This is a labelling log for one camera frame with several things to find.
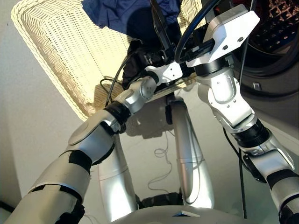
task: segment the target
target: washing machine door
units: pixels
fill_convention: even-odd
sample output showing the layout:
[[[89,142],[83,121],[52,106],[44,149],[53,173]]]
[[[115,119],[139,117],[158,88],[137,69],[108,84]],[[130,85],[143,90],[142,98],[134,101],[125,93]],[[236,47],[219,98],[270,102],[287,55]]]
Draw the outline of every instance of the washing machine door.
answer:
[[[258,0],[256,13],[261,22],[249,39],[242,95],[262,119],[299,139],[298,1]],[[241,54],[233,53],[236,77]]]

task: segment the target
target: black rubber band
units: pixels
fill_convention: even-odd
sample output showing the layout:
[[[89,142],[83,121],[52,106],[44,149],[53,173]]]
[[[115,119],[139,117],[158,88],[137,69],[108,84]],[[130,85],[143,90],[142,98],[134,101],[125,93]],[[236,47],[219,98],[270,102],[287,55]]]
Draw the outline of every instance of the black rubber band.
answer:
[[[267,176],[267,182],[270,186],[270,189],[272,190],[273,186],[280,180],[283,180],[288,177],[299,177],[298,174],[294,173],[290,169],[283,169],[280,171],[277,171],[273,174],[270,174]]]
[[[72,151],[70,154],[69,163],[81,166],[90,174],[92,160],[85,153],[78,150]]]

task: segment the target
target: wire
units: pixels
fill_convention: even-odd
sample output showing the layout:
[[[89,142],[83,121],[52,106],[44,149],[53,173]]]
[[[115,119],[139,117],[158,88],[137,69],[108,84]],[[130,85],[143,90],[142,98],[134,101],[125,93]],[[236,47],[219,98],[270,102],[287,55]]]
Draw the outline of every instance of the wire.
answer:
[[[244,188],[244,177],[243,177],[242,162],[243,161],[239,159],[239,171],[240,171],[243,218],[247,219],[247,209],[246,209],[246,200],[245,200],[245,188]]]
[[[236,150],[236,148],[234,147],[233,143],[230,141],[229,137],[228,137],[228,134],[226,133],[226,130],[225,128],[222,128],[223,129],[223,133],[224,133],[224,136],[226,138],[226,140],[228,141],[229,145],[232,147],[232,149],[234,150],[234,152],[236,153],[236,155],[238,156],[239,160],[241,160],[242,162],[242,165],[244,166],[244,168],[249,171],[248,167],[245,165],[244,161],[242,160],[242,154],[238,153],[238,151]]]
[[[202,21],[202,19],[206,16],[206,14],[213,9],[219,2],[220,0],[209,0],[203,7],[202,9],[196,14],[194,19],[191,21],[189,26],[187,27],[186,31],[184,32],[183,36],[178,42],[177,49],[174,55],[174,59],[177,63],[183,63],[184,61],[181,60],[181,54],[182,51],[192,35],[193,31],[195,28],[198,26],[198,24]]]
[[[165,136],[166,136],[166,148],[165,149],[162,149],[162,148],[157,148],[155,149],[154,151],[154,154],[157,158],[163,158],[165,157],[165,160],[166,160],[166,163],[170,165],[170,170],[164,174],[164,175],[161,175],[161,176],[158,176],[158,177],[155,177],[153,179],[151,179],[149,182],[148,182],[148,189],[150,190],[160,190],[160,191],[164,191],[166,192],[167,194],[169,194],[169,192],[165,189],[157,189],[157,188],[152,188],[150,187],[151,184],[153,183],[156,183],[156,182],[159,182],[161,180],[164,180],[166,177],[169,176],[169,174],[172,172],[172,163],[168,160],[168,156],[167,156],[167,153],[168,153],[168,137],[167,137],[167,134],[166,134],[166,131],[165,131]]]
[[[114,79],[112,81],[112,84],[110,86],[110,90],[109,90],[109,93],[108,93],[108,96],[107,96],[107,100],[106,100],[105,106],[107,106],[109,104],[109,99],[111,98],[111,94],[112,94],[112,90],[113,90],[114,84],[115,84],[115,82],[116,82],[116,80],[117,80],[117,78],[118,78],[118,76],[119,76],[122,68],[126,65],[126,63],[128,62],[128,60],[131,58],[131,56],[133,54],[134,54],[134,52],[132,54],[130,54],[130,55],[127,55],[124,58],[124,60],[122,61],[120,68],[117,70],[117,72],[116,72],[116,74],[114,76]]]
[[[256,0],[251,0],[250,11],[254,10],[255,8],[256,8]],[[250,37],[250,35],[245,40],[243,51],[242,51],[242,56],[241,56],[241,68],[240,68],[240,75],[239,75],[239,79],[238,79],[240,88],[241,88],[241,81],[242,81],[242,77],[243,77],[243,70],[244,70],[244,65],[245,65],[247,49],[248,49],[249,37]]]
[[[113,79],[112,79],[112,78],[104,78],[104,79],[102,79],[102,80],[100,81],[100,86],[104,89],[104,91],[107,93],[107,96],[108,96],[109,91],[108,91],[108,90],[106,89],[106,87],[103,85],[103,82],[104,82],[104,81],[113,81]]]
[[[251,10],[254,10],[255,8],[256,8],[256,0],[251,0],[251,5],[250,5],[249,10],[251,11]],[[245,59],[246,59],[247,48],[248,48],[248,43],[249,43],[249,37],[250,37],[250,35],[245,40],[245,45],[243,47],[242,56],[241,56],[241,68],[240,68],[240,75],[239,75],[239,79],[238,79],[240,88],[241,88],[241,82],[242,82],[242,77],[243,77],[243,70],[244,70],[244,65],[245,65]],[[242,152],[241,152],[241,149],[239,148],[239,153],[238,153],[239,156],[238,157],[239,157],[239,172],[240,172],[240,184],[241,184],[241,195],[242,195],[242,209],[243,209],[243,217],[246,219],[247,218],[247,210],[246,210],[244,177],[243,177],[243,167],[242,167],[242,164],[244,165],[244,161],[242,160],[241,154],[242,154]]]

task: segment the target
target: black cable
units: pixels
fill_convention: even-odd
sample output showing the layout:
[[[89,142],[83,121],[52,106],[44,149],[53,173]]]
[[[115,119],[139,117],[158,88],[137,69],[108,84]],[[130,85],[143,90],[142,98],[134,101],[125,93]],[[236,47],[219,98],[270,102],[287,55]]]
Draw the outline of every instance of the black cable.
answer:
[[[104,79],[102,79],[102,80],[100,81],[100,86],[103,88],[103,90],[107,93],[107,96],[108,96],[109,91],[108,91],[108,90],[106,89],[106,87],[103,85],[103,82],[104,82],[104,81],[113,81],[113,79],[112,79],[112,78],[104,78]]]
[[[202,21],[206,14],[218,4],[219,1],[220,0],[209,0],[191,21],[183,36],[178,42],[177,49],[174,55],[174,59],[177,63],[183,63],[183,61],[181,61],[181,54],[185,47],[185,44],[187,43],[188,39],[192,35],[197,25]]]
[[[251,0],[251,5],[250,5],[250,11],[254,10],[256,8],[256,0]],[[248,48],[248,43],[249,43],[249,37],[250,35],[246,38],[245,40],[245,45],[243,47],[242,51],[242,56],[241,56],[241,68],[240,68],[240,75],[239,75],[239,85],[241,88],[241,82],[242,82],[242,76],[243,76],[243,70],[244,70],[244,65],[245,65],[245,59],[246,59],[246,54],[247,54],[247,48]],[[244,177],[243,177],[243,167],[242,164],[244,165],[244,162],[242,160],[242,152],[241,149],[239,148],[239,172],[240,172],[240,184],[241,184],[241,195],[242,195],[242,209],[243,209],[243,217],[247,218],[247,210],[246,210],[246,200],[245,200],[245,189],[244,189]]]
[[[256,8],[256,0],[251,0],[250,11],[254,10],[255,8]],[[240,68],[240,75],[238,78],[240,88],[241,88],[241,81],[242,81],[245,59],[246,59],[246,54],[247,54],[247,48],[248,48],[248,43],[249,43],[249,37],[250,37],[250,35],[246,38],[246,40],[244,42],[244,47],[243,47],[242,56],[241,56],[241,68]]]
[[[109,104],[109,99],[111,98],[111,94],[112,94],[112,90],[113,90],[114,84],[115,84],[115,82],[116,82],[116,80],[117,80],[117,78],[118,78],[118,76],[119,76],[119,74],[120,74],[122,68],[126,65],[126,63],[128,62],[128,60],[130,59],[130,57],[131,57],[133,54],[134,54],[134,53],[132,53],[131,55],[127,55],[127,56],[124,58],[124,60],[122,61],[120,68],[117,70],[116,75],[115,75],[115,77],[114,77],[114,79],[113,79],[113,81],[112,81],[112,84],[111,84],[111,86],[110,86],[110,90],[109,90],[109,93],[108,93],[108,96],[107,96],[107,100],[106,100],[105,106],[107,106],[107,105]]]
[[[244,178],[243,178],[243,168],[242,160],[239,159],[239,171],[240,171],[240,182],[241,182],[241,195],[242,195],[242,209],[243,217],[247,219],[247,209],[246,209],[246,200],[245,200],[245,188],[244,188]]]
[[[241,160],[242,165],[244,166],[244,168],[249,171],[248,167],[246,166],[246,164],[244,163],[244,161],[242,159],[242,154],[238,153],[238,151],[234,147],[233,143],[230,141],[230,139],[228,137],[228,134],[226,133],[225,128],[222,128],[222,129],[223,129],[224,136],[225,136],[226,140],[228,141],[229,145],[232,147],[232,149],[234,150],[235,154],[238,156],[239,160]]]

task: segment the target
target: washing machine drum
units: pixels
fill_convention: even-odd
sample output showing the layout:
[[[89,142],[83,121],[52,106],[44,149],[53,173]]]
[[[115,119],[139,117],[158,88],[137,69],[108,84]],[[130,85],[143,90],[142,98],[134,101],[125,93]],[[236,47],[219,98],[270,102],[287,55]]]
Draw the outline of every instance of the washing machine drum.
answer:
[[[250,0],[233,3],[250,6]],[[299,1],[257,0],[261,18],[249,38],[242,90],[247,97],[281,98],[299,89]],[[236,76],[242,48],[233,52]]]

